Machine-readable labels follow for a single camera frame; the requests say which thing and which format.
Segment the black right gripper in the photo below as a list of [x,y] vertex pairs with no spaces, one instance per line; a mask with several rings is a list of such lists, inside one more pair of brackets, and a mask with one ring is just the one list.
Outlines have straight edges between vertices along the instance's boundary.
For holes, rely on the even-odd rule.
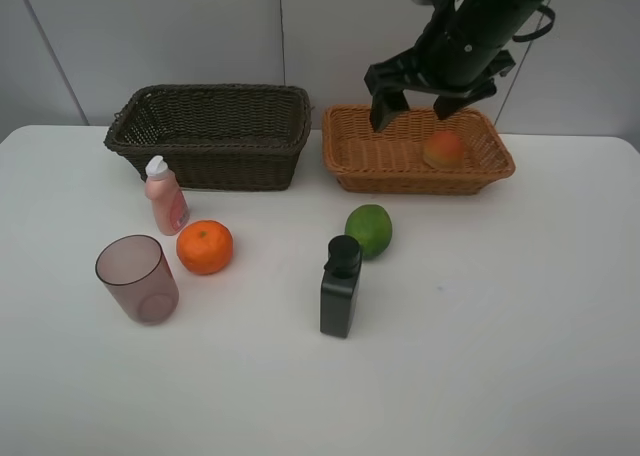
[[451,8],[436,11],[412,47],[367,70],[373,131],[383,131],[410,109],[404,90],[439,96],[433,104],[439,120],[469,106],[470,99],[493,96],[495,78],[515,67],[503,43],[484,40],[493,35],[473,16],[459,16]]

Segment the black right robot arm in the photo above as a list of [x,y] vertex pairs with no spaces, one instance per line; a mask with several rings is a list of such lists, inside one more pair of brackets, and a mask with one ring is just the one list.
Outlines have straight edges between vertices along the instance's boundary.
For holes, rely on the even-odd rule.
[[505,45],[531,42],[551,31],[552,23],[528,34],[520,31],[534,12],[555,18],[545,1],[413,0],[434,12],[412,47],[368,68],[364,81],[372,96],[372,129],[380,132],[408,111],[408,91],[435,95],[433,109],[441,120],[494,96],[495,77],[515,66]]

